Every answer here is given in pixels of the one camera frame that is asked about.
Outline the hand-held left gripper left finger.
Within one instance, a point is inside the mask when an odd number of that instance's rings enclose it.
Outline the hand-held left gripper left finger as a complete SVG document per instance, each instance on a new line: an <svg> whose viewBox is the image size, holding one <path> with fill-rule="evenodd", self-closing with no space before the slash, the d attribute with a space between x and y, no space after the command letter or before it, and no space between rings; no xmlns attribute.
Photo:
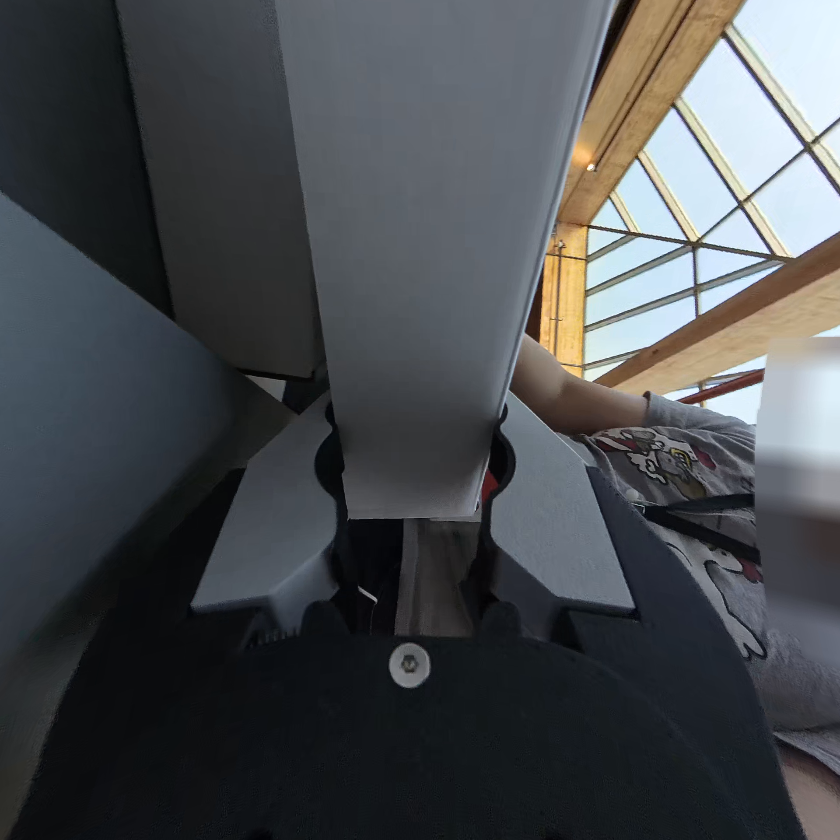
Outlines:
<svg viewBox="0 0 840 840"><path fill-rule="evenodd" d="M316 456L333 431L322 394L249 462L191 602L208 614L256 607L284 634L339 589L329 553L338 527Z"/></svg>

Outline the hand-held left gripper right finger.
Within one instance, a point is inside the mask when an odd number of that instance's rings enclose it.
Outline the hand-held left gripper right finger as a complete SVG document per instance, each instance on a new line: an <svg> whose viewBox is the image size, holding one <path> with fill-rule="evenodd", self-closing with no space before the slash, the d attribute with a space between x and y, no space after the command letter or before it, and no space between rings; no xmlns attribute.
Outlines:
<svg viewBox="0 0 840 840"><path fill-rule="evenodd" d="M567 611L631 618L635 603L574 448L509 394L480 492L476 555L463 580L478 625L513 604L526 635L551 640Z"/></svg>

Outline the long white cardboard box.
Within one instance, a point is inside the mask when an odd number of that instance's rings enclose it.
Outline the long white cardboard box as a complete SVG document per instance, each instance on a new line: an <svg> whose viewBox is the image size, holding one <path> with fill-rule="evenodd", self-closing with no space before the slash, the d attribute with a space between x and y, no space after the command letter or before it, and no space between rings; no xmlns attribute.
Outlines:
<svg viewBox="0 0 840 840"><path fill-rule="evenodd" d="M277 2L350 519L476 508L613 2Z"/></svg>

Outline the person's left forearm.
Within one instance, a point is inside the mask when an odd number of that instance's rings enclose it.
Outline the person's left forearm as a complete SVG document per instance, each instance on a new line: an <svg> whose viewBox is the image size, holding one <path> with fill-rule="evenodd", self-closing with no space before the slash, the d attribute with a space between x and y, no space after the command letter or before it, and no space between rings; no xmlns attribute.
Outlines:
<svg viewBox="0 0 840 840"><path fill-rule="evenodd" d="M804 751L780 743L784 781L805 836L839 838L839 778Z"/></svg>

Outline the person's right forearm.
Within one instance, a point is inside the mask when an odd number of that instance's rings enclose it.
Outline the person's right forearm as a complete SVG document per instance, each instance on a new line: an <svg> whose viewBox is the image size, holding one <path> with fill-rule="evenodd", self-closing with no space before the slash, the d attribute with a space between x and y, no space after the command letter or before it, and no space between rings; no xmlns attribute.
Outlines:
<svg viewBox="0 0 840 840"><path fill-rule="evenodd" d="M573 375L542 345L523 335L510 392L554 433L592 436L643 427L648 399Z"/></svg>

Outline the person in grey printed shirt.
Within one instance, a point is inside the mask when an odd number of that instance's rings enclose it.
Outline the person in grey printed shirt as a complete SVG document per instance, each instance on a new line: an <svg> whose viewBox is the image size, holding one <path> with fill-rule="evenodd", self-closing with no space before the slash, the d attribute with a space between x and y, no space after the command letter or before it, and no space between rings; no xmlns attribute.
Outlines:
<svg viewBox="0 0 840 840"><path fill-rule="evenodd" d="M753 425L651 392L645 400L639 423L574 437L628 506L753 493ZM657 523L648 527L663 544L651 585L660 601L674 585L668 611L687 613L676 620L682 653L696 658L700 642L688 638L709 631L714 653L700 657L721 656L729 674L739 666L738 685L751 679L774 736L838 773L838 667L814 659L771 623L759 562Z"/></svg>

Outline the wooden roof beam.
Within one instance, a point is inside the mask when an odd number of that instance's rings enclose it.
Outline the wooden roof beam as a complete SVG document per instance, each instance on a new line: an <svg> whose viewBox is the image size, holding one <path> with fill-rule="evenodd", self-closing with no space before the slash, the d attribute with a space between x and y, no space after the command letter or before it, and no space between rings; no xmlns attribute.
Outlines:
<svg viewBox="0 0 840 840"><path fill-rule="evenodd" d="M599 377L629 394L665 394L767 354L773 340L810 338L839 324L839 235Z"/></svg>
<svg viewBox="0 0 840 840"><path fill-rule="evenodd" d="M617 3L572 153L561 224L592 222L742 5Z"/></svg>

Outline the red metal rail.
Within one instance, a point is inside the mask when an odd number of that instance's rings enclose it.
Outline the red metal rail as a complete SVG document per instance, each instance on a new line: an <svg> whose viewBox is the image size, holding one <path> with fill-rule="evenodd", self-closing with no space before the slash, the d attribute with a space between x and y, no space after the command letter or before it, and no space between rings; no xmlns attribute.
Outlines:
<svg viewBox="0 0 840 840"><path fill-rule="evenodd" d="M746 390L752 386L763 383L765 369L756 369L745 372L737 377L700 390L696 393L681 397L678 402L687 405L698 405L709 400L726 396L735 392Z"/></svg>

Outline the wooden post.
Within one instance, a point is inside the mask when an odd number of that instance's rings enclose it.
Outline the wooden post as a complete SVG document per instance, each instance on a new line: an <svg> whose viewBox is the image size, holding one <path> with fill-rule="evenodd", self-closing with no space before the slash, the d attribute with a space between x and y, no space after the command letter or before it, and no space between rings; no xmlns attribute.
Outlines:
<svg viewBox="0 0 840 840"><path fill-rule="evenodd" d="M583 375L588 228L557 223L544 257L539 343L577 377Z"/></svg>

